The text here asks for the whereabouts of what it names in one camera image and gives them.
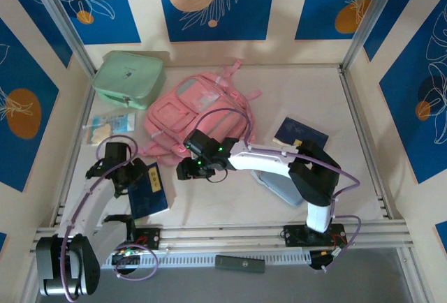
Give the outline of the dark blue book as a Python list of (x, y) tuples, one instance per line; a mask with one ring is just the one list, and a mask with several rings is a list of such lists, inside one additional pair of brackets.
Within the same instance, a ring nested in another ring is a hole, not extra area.
[(147, 172), (128, 189), (131, 215), (141, 219), (169, 210), (168, 199), (157, 163), (148, 166)]
[(274, 142), (283, 146), (300, 146), (305, 140), (311, 140), (319, 147), (324, 148), (328, 136), (290, 117), (286, 117), (273, 137)]

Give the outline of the pink backpack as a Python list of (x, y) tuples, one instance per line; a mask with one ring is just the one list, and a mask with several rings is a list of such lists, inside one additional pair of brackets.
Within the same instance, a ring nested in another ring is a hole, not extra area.
[(248, 131), (254, 126), (249, 102), (263, 92), (244, 95), (236, 89), (233, 74), (240, 66), (236, 61), (218, 73), (192, 75), (152, 103), (144, 122), (150, 140), (139, 148), (139, 154), (164, 165), (177, 165), (190, 156), (183, 142), (196, 128), (218, 141), (242, 139), (246, 134), (253, 140), (254, 132)]

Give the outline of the grey-blue pencil case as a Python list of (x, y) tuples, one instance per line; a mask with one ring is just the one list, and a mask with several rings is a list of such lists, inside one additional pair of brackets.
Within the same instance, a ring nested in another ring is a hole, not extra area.
[(271, 172), (260, 172), (259, 179), (269, 190), (289, 205), (299, 207), (303, 203), (304, 199), (290, 178)]

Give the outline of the clear plastic supplies bag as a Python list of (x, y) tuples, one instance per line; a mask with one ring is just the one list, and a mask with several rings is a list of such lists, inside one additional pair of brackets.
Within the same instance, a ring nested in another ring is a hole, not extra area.
[(135, 119), (135, 112), (109, 116), (96, 115), (83, 127), (85, 144), (97, 146), (111, 135), (134, 132)]

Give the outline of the mint green zip case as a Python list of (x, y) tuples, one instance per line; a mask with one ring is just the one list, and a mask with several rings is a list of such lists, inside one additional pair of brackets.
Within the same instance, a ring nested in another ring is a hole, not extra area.
[(95, 74), (92, 87), (104, 101), (146, 110), (158, 98), (165, 81), (160, 59), (113, 51)]

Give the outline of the dark green flat device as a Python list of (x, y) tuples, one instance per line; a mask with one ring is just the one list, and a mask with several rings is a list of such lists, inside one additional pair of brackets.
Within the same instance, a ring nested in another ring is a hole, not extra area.
[(216, 269), (249, 272), (263, 274), (265, 272), (265, 261), (255, 258), (243, 258), (236, 256), (216, 255), (214, 259)]

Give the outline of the aluminium table edge rail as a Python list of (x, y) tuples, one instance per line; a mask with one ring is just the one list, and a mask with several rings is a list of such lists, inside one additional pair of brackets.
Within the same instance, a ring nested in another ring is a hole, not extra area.
[(54, 207), (52, 208), (51, 217), (49, 220), (50, 227), (53, 228), (58, 225), (57, 218), (59, 213), (59, 208), (61, 203), (65, 203), (69, 188), (71, 185), (71, 181), (73, 179), (73, 174), (76, 166), (76, 162), (79, 156), (81, 142), (82, 142), (82, 130), (83, 126), (87, 123), (89, 118), (89, 114), (91, 111), (92, 104), (94, 102), (94, 89), (92, 87), (93, 77), (96, 74), (96, 71), (93, 70), (92, 73), (87, 73), (88, 85), (85, 97), (83, 98), (80, 114), (75, 120), (75, 130), (74, 130), (74, 138), (72, 143), (69, 146), (68, 151), (68, 161), (64, 164), (64, 168), (62, 170), (61, 178), (59, 179), (59, 183), (57, 185), (55, 197), (54, 197)]
[(374, 190), (377, 198), (382, 201), (385, 207), (386, 215), (384, 217), (388, 219), (402, 219), (402, 215), (397, 210), (390, 188), (383, 178), (376, 152), (376, 145), (353, 78), (349, 71), (341, 66), (339, 66), (338, 72)]

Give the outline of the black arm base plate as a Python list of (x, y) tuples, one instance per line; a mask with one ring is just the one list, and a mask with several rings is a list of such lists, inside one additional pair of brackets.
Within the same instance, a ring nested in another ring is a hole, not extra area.
[(126, 239), (114, 246), (114, 250), (121, 249), (159, 249), (161, 241), (160, 228), (134, 228), (127, 232)]
[(345, 229), (334, 223), (324, 233), (311, 230), (306, 225), (286, 225), (282, 231), (287, 247), (324, 247), (334, 249), (347, 245)]

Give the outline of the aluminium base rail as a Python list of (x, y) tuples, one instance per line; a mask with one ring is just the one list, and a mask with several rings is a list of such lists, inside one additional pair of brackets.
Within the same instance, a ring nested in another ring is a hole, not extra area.
[[(354, 222), (344, 223), (344, 240), (353, 249), (413, 248), (409, 229), (403, 220), (366, 221), (357, 235)], [(165, 227), (160, 231), (160, 252), (199, 253), (220, 251), (284, 250), (292, 235), (279, 226)]]

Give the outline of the aluminium frame post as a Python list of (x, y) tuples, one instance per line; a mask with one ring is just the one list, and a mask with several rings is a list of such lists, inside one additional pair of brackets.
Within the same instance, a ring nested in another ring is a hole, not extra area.
[(77, 33), (73, 23), (71, 22), (65, 8), (60, 0), (41, 0), (45, 9), (50, 14), (53, 22), (56, 24), (58, 30), (70, 46), (76, 59), (80, 63), (83, 71), (91, 80), (96, 73), (94, 64), (89, 58), (84, 47), (82, 39)]
[(358, 53), (363, 48), (365, 41), (369, 37), (387, 3), (388, 0), (371, 0), (358, 30), (354, 33), (351, 44), (339, 65), (339, 69), (342, 73), (347, 72), (352, 63), (356, 60)]

